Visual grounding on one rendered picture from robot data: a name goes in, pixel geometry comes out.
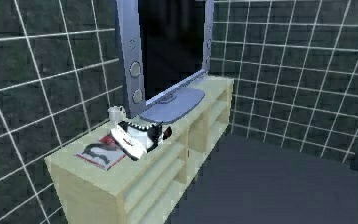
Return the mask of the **grey flat screen television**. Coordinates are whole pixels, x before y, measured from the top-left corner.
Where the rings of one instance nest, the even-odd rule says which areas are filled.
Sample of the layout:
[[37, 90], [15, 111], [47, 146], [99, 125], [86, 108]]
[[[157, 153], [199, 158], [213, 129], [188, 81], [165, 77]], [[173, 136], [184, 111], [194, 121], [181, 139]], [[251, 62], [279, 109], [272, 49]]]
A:
[[173, 123], [205, 92], [214, 0], [114, 0], [126, 117]]

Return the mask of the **white mug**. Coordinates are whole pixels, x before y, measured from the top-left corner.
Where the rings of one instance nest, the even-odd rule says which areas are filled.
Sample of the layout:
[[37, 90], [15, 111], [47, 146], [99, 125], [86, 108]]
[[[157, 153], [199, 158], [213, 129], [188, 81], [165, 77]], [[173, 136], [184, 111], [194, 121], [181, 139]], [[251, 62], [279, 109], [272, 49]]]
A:
[[123, 106], [112, 106], [108, 109], [109, 126], [115, 127], [119, 122], [125, 120], [125, 110]]

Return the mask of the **pale yellow tv stand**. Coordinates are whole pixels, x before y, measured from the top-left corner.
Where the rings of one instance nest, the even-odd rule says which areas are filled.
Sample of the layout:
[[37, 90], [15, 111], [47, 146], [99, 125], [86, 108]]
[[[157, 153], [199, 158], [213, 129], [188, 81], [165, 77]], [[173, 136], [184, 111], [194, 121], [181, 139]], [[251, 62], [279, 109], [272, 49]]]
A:
[[108, 133], [103, 124], [45, 158], [68, 224], [164, 224], [224, 134], [234, 81], [207, 75], [191, 84], [201, 102], [171, 124], [160, 146], [109, 170], [76, 156]]

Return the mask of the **red and grey magazine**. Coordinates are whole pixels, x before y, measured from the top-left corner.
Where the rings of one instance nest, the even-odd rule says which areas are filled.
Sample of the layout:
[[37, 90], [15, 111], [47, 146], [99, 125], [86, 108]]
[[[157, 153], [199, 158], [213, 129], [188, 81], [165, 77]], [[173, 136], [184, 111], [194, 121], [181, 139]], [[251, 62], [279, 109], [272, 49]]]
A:
[[98, 142], [88, 144], [82, 152], [76, 153], [75, 156], [98, 168], [109, 170], [125, 158], [126, 154], [109, 135], [106, 135]]

